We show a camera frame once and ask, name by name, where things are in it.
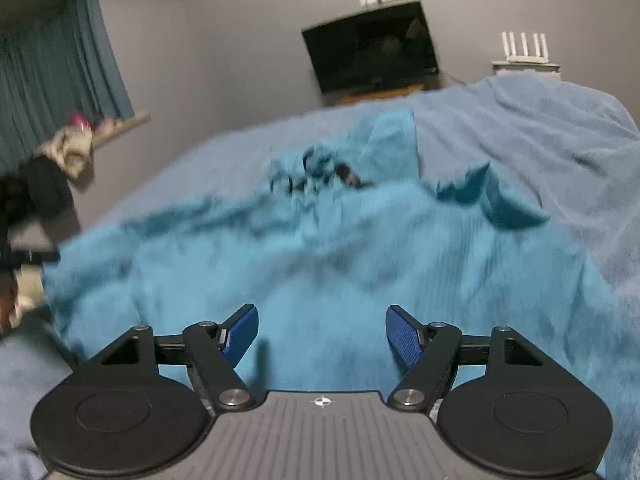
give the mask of television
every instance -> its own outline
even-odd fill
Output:
[[[322,93],[438,73],[420,2],[364,10],[302,31]]]

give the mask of gray ribbed plate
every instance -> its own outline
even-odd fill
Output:
[[[54,473],[50,480],[67,477]],[[221,415],[196,451],[151,480],[498,479],[458,457],[420,413],[377,392],[270,392],[258,408]]]

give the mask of blue curtain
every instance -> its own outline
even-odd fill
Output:
[[[0,174],[30,158],[73,110],[94,121],[133,115],[98,0],[69,0],[53,20],[0,39]]]

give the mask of metal screw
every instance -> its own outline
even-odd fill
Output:
[[[241,406],[248,403],[251,400],[251,396],[245,390],[231,388],[219,394],[218,400],[225,406]]]
[[[424,393],[414,388],[405,388],[394,393],[394,399],[398,404],[403,406],[416,406],[423,402]]]

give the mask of wall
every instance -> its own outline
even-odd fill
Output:
[[[177,155],[223,127],[214,80],[202,73],[194,29],[180,0],[100,0],[104,22],[134,110],[152,121],[95,152],[95,179],[72,188],[79,226],[86,228],[111,205]],[[59,241],[74,230],[63,216],[14,234],[17,242]]]
[[[562,77],[616,95],[640,122],[640,0],[422,0],[441,67],[467,82],[504,57],[500,32],[545,32]],[[300,30],[358,0],[184,0],[235,126],[321,105]]]

